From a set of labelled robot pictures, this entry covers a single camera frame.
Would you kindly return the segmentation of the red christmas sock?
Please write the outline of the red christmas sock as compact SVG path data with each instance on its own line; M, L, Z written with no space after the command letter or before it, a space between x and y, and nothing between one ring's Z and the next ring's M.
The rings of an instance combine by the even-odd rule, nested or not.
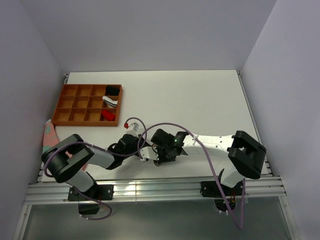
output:
M116 119L116 115L113 112L108 111L107 109L103 109L101 111L101 116L104 120L109 122L114 122Z

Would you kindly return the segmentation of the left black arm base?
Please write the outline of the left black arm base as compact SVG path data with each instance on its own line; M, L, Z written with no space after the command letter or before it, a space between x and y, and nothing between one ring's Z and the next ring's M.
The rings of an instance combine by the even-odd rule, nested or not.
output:
M79 193L74 187L70 187L67 200L69 202L79 201L111 201L113 199L114 186L112 184L98 184L86 192Z

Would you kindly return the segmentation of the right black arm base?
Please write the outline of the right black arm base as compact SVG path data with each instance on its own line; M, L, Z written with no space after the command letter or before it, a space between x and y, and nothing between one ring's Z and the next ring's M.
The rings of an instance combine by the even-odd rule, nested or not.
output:
M205 198L222 198L222 194L215 181L201 181L200 194ZM240 196L242 191L221 185L221 188L226 197Z

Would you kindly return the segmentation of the brown striped sock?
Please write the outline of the brown striped sock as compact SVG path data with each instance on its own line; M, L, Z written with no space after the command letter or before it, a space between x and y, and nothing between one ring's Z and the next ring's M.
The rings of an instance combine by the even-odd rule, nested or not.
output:
M159 167L162 164L163 150L160 146L156 145L155 143L152 144L152 150L157 156L156 160L153 160L153 163L155 166Z

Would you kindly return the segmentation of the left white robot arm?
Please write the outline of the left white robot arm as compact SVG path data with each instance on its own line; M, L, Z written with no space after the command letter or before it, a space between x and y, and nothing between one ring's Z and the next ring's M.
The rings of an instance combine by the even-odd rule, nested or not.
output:
M99 187L94 178L82 170L86 164L113 170L122 165L131 156L137 156L138 147L149 147L144 139L125 134L107 150L84 144L84 140L73 134L55 146L48 148L41 156L41 161L58 183L68 183L77 188L86 200L97 199Z

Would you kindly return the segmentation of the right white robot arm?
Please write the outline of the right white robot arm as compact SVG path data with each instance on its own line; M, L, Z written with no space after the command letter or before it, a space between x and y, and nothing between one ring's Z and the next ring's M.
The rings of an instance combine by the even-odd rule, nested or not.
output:
M219 174L217 191L229 194L238 182L245 178L257 180L261 177L266 156L266 148L242 130L233 135L209 136L188 131L178 131L176 135L156 130L151 138L151 147L145 158L156 165L174 162L178 156L204 154L226 160L227 164Z

